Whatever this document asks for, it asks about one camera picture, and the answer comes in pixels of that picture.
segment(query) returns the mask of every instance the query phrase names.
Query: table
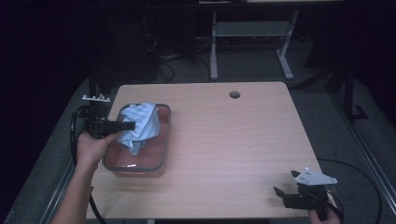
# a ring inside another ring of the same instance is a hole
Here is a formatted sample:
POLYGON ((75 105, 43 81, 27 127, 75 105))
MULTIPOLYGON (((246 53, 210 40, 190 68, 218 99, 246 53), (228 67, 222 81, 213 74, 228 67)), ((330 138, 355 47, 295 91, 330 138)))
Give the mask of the table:
MULTIPOLYGON (((265 4, 265 3, 319 3, 319 2, 342 2, 343 0, 247 0, 246 4, 265 4)), ((201 4, 214 4, 214 2, 200 1, 201 4)), ((283 73, 286 79, 293 79, 286 59, 294 25, 297 21, 299 10, 296 7, 290 15, 289 20, 284 21, 217 21, 216 11, 213 12, 212 21, 212 46, 210 52, 210 77, 213 80, 219 78, 218 63, 216 56, 216 38, 218 36, 283 36, 284 43, 280 49, 276 50, 276 56, 279 59, 283 73)))
POLYGON ((291 170, 320 171, 284 83, 126 85, 108 118, 143 102, 172 109, 165 173, 117 177, 100 163, 92 196, 104 218, 307 216, 285 208, 273 189, 295 192, 291 170))

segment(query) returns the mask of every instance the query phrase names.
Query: white cloth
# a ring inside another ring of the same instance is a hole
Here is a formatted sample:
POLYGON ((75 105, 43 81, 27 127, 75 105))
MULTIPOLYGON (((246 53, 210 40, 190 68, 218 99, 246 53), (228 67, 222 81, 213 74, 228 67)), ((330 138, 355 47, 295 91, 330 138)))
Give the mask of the white cloth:
POLYGON ((157 106, 153 103, 130 105, 123 109, 121 111, 123 121, 134 121, 135 127, 133 131, 124 131, 117 142, 128 147, 132 154, 137 155, 140 148, 146 144, 146 140, 160 133, 161 124, 157 110, 157 106))

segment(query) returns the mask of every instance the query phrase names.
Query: table leg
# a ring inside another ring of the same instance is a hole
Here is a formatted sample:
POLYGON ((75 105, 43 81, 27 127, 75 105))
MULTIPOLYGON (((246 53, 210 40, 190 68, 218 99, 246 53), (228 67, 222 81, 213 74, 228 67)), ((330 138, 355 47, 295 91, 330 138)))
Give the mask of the table leg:
POLYGON ((293 11, 293 14, 291 15, 291 19, 288 25, 288 29, 286 30, 285 42, 283 43, 281 49, 276 50, 276 56, 280 61, 280 65, 282 66, 283 73, 285 74, 286 79, 293 79, 293 74, 290 71, 290 67, 288 61, 286 60, 285 55, 286 55, 286 50, 288 49, 289 46, 291 35, 293 34, 295 22, 297 21, 298 12, 299 10, 293 11))
POLYGON ((213 12, 212 21, 212 50, 210 52, 210 78, 217 80, 218 75, 218 59, 216 58, 216 11, 213 12))

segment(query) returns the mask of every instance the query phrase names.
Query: forearm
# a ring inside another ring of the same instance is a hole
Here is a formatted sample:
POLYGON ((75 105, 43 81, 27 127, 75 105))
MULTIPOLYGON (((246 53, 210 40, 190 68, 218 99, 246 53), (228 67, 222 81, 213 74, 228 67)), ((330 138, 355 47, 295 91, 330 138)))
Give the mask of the forearm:
POLYGON ((76 167, 61 206, 51 223, 85 223, 93 169, 76 167))

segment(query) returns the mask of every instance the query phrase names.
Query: black wire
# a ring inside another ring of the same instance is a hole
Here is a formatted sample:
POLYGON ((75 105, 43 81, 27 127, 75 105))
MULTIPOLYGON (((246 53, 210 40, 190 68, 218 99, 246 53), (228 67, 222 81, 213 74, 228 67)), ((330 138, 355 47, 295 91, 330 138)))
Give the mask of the black wire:
POLYGON ((208 66, 203 60, 201 60, 201 59, 195 59, 195 60, 196 60, 197 62, 200 62, 200 63, 203 63, 203 64, 204 64, 204 66, 206 67, 207 73, 209 74, 208 79, 207 79, 207 82, 210 82, 211 76, 210 76, 210 68, 209 68, 209 66, 208 66))
MULTIPOLYGON (((177 60, 184 60, 184 59, 189 59, 189 58, 183 57, 183 56, 178 56, 178 57, 173 58, 173 59, 164 60, 164 61, 161 63, 161 65, 165 65, 166 63, 170 63, 170 62, 177 61, 177 60)), ((209 66, 208 66, 203 60, 201 60, 201 59, 195 58, 194 60, 197 61, 197 62, 202 63, 202 64, 205 66, 205 68, 206 68, 206 70, 207 70, 207 73, 208 73, 208 79, 207 79, 206 82, 210 82, 211 76, 210 76, 210 68, 209 68, 209 66)))
POLYGON ((331 204, 329 202, 326 202, 326 206, 335 212, 335 214, 340 218, 341 224, 343 224, 344 223, 344 213, 341 212, 337 207, 335 207, 333 204, 331 204))
POLYGON ((341 204, 341 201, 331 192, 327 191, 328 194, 332 195, 332 197, 337 201, 338 205, 340 205, 341 212, 344 214, 344 206, 341 204))
POLYGON ((173 78, 175 76, 175 69, 172 66, 170 66, 168 64, 164 64, 164 63, 160 63, 160 66, 165 66, 165 67, 169 68, 172 72, 172 76, 168 77, 168 75, 166 75, 166 73, 160 67, 158 68, 158 72, 163 77, 163 82, 169 83, 169 82, 173 81, 173 78))
POLYGON ((343 165, 345 165, 345 166, 347 166, 349 168, 352 168, 352 169, 358 171, 359 173, 361 173, 361 175, 363 175, 364 177, 366 177, 370 181, 370 183, 372 184, 373 188, 375 189, 376 197, 378 198, 378 212, 376 214, 376 219, 375 219, 375 224, 378 224, 379 220, 381 219, 381 216, 382 216, 382 199, 381 199, 381 194, 379 192, 378 187, 376 186, 375 182, 370 178, 370 176, 368 176, 366 173, 364 173, 359 168, 357 168, 357 167, 355 167, 355 166, 353 166, 353 165, 351 165, 349 163, 343 162, 343 161, 335 161, 335 160, 328 160, 328 159, 322 159, 322 158, 318 158, 318 161, 329 161, 329 162, 335 162, 335 163, 343 164, 343 165))
MULTIPOLYGON (((75 112, 72 114, 71 122, 70 122, 70 149, 71 149, 71 154, 73 158, 73 163, 75 166, 77 165, 77 140, 76 140, 76 121, 77 121, 77 116, 79 112, 82 109, 89 109, 90 107, 88 105, 82 105, 80 106, 75 112)), ((95 214, 96 218, 98 221, 102 224, 106 224, 105 220, 102 218, 100 215, 95 201, 93 200, 92 195, 90 195, 90 205, 92 208, 93 213, 95 214)))

